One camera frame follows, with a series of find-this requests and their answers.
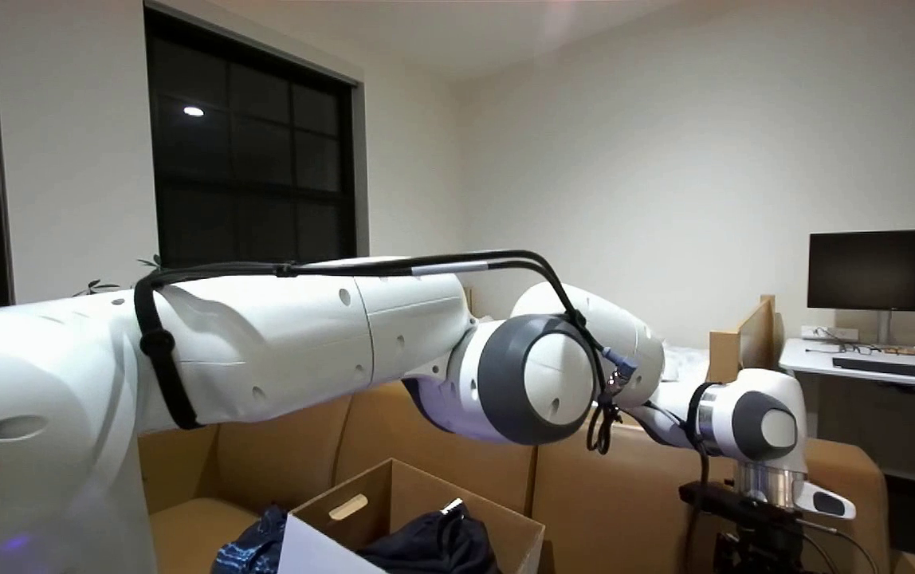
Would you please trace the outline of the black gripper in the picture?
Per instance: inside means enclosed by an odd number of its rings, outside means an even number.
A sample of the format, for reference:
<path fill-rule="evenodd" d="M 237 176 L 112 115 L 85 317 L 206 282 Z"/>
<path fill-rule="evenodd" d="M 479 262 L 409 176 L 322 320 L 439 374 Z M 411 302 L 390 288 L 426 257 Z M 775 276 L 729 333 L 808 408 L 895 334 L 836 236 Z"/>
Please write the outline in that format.
<path fill-rule="evenodd" d="M 811 485 L 795 511 L 742 498 L 727 485 L 690 482 L 679 498 L 693 515 L 713 515 L 729 522 L 729 533 L 713 538 L 713 574 L 804 574 L 804 515 L 848 519 L 852 501 Z"/>

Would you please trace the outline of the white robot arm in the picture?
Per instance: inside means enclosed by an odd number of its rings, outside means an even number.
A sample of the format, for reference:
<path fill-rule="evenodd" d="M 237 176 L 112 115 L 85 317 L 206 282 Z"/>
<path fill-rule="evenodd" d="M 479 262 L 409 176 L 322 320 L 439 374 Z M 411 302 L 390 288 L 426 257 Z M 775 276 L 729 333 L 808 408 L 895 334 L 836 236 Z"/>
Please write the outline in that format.
<path fill-rule="evenodd" d="M 741 466 L 694 501 L 752 530 L 857 507 L 808 479 L 804 393 L 778 369 L 668 382 L 629 308 L 545 275 L 479 320 L 467 256 L 153 272 L 130 289 L 0 307 L 0 574 L 157 574 L 134 439 L 255 423 L 400 380 L 439 431 L 608 448 L 623 414 Z"/>

